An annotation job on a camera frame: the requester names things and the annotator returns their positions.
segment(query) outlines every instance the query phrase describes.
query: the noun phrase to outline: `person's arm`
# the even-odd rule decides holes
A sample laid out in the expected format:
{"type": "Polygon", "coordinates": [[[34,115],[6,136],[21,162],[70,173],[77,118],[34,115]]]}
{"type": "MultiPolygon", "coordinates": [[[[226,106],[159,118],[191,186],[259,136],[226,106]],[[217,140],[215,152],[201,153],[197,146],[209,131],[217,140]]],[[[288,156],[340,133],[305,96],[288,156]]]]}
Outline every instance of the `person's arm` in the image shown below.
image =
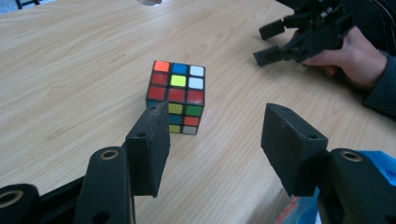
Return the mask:
{"type": "Polygon", "coordinates": [[[371,91],[364,105],[396,119],[396,58],[379,52],[357,27],[340,49],[325,49],[303,64],[322,66],[330,76],[340,67],[352,85],[371,91]]]}

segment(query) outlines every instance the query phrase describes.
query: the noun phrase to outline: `rubik's cube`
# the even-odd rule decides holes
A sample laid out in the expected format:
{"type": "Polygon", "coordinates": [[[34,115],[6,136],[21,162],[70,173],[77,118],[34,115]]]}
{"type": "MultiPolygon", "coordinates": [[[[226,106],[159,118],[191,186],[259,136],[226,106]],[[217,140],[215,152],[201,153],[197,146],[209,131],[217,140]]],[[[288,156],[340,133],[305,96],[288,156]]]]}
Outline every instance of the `rubik's cube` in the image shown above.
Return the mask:
{"type": "Polygon", "coordinates": [[[196,134],[205,105],[205,68],[155,61],[147,107],[168,101],[169,132],[196,134]]]}

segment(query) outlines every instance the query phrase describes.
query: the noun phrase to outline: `light wood tabletop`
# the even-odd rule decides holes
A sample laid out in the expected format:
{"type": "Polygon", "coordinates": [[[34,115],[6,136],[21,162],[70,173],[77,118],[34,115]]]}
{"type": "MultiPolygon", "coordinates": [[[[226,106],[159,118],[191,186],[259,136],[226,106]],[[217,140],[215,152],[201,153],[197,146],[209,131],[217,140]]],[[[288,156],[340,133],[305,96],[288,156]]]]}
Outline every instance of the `light wood tabletop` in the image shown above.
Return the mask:
{"type": "Polygon", "coordinates": [[[289,107],[328,149],[396,157],[396,123],[348,85],[293,61],[259,67],[284,45],[258,29],[292,14],[273,0],[58,0],[0,16],[0,188],[47,193],[120,146],[145,110],[156,60],[206,69],[198,134],[171,133],[158,198],[135,197],[137,223],[271,223],[290,201],[261,149],[265,105],[289,107]]]}

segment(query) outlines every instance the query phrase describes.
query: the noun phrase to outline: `black sleeve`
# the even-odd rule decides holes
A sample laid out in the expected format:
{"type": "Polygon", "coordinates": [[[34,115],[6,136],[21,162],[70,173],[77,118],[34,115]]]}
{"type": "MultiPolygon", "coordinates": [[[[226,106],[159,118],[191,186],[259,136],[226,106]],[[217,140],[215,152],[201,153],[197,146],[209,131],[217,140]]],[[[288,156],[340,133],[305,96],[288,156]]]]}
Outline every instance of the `black sleeve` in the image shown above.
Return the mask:
{"type": "Polygon", "coordinates": [[[384,75],[362,104],[396,119],[396,57],[388,56],[384,75]]]}

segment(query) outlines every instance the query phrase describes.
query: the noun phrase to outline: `human hand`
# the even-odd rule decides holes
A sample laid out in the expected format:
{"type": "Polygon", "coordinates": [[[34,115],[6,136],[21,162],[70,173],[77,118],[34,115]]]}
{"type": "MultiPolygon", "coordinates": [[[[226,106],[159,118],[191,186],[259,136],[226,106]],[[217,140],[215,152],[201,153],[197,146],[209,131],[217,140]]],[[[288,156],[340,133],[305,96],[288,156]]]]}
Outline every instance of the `human hand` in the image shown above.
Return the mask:
{"type": "Polygon", "coordinates": [[[336,67],[340,67],[354,86],[372,90],[387,62],[388,59],[364,37],[359,28],[354,27],[344,37],[340,49],[325,49],[303,61],[303,64],[323,66],[330,77],[335,74],[336,67]]]}

